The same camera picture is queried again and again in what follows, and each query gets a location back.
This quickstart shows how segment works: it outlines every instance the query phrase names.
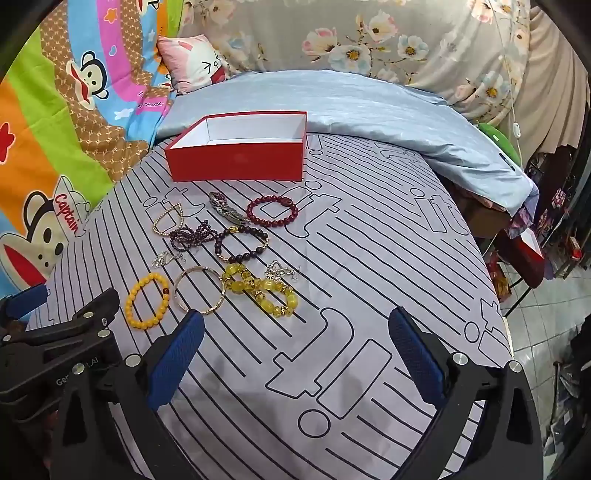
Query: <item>white tile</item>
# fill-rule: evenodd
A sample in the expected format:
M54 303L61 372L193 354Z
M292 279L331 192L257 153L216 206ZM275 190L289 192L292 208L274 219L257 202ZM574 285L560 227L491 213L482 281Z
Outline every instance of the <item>white tile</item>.
M546 330L544 328L544 320L540 313L540 308L534 307L523 307L521 309L523 317L525 319L525 326L527 327L527 333L530 336L530 345L543 342L548 339Z
M545 425L552 414L552 404L554 403L554 380L542 383L538 388L538 422Z
M531 351L534 357L535 377L538 383L542 384L552 377L554 371L552 366L553 361L550 356L550 346L547 341L544 341L532 346Z
M515 360L523 365L523 370L525 371L527 383L529 383L530 388L534 389L537 387L538 382L535 379L534 357L531 352L531 347L528 346L526 348L522 348L521 350L517 350L515 352Z
M557 313L558 307L556 304L552 305L541 305L539 308L540 315L544 322L544 328L546 329L546 335L549 338L555 337L560 332L558 331L558 320Z
M513 351L521 350L522 348L531 345L521 309L513 310L513 312L507 317L507 323L509 324L509 331L511 333Z

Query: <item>dark bead bracelet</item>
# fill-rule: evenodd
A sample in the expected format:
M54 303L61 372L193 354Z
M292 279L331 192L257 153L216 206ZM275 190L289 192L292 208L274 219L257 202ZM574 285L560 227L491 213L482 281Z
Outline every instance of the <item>dark bead bracelet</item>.
M256 247L254 250L247 251L242 255L231 255L229 257L222 256L222 242L225 237L232 233L249 233L252 236L258 238L262 243L260 247ZM248 225L232 225L230 228L226 228L222 233L218 234L215 243L215 253L217 257L225 263L242 263L251 258L259 256L265 251L265 248L269 246L269 235L260 229L253 228Z
M289 207L291 209L291 214L285 218L280 220L263 220L252 213L252 209L260 204L260 203L268 203L268 202L278 202L284 207ZM298 214L298 207L297 205L288 197L278 197L277 195L271 195L267 197L260 197L253 201L251 201L248 206L246 207L246 216L248 219L257 225L269 227L275 226L283 226L288 225L289 223L293 222Z

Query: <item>open box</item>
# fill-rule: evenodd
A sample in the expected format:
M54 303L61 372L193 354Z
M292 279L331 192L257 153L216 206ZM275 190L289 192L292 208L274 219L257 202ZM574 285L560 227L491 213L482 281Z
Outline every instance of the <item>open box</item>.
M164 149L174 181L301 181L306 112L208 115Z

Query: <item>red beaded bracelet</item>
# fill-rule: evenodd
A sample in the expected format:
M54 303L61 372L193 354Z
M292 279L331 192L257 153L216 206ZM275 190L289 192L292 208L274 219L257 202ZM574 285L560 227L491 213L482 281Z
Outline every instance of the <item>red beaded bracelet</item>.
M255 205L258 205L260 203L267 203L267 202L278 202L281 205L283 205L284 207L289 207L291 209L291 215L286 218L282 218L280 220L263 220L263 219L255 216L252 213L252 209L255 207ZM296 206L295 203L293 203L293 201L290 198L278 197L277 195L273 195L273 196L267 196L267 197L260 197L260 198L257 198L255 200L251 201L248 204L248 207L246 207L246 216L248 217L248 219L252 223L255 223L257 225L266 226L266 227L283 226L283 225L287 225L288 223L293 222L297 217L298 211L299 211L298 207Z

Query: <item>pink pillow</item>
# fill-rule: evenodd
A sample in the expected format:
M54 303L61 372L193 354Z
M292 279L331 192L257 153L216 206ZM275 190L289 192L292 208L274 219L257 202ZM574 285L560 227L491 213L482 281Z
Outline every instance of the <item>pink pillow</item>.
M174 88L181 95L226 79L222 56L205 35L160 37L158 51L170 71Z

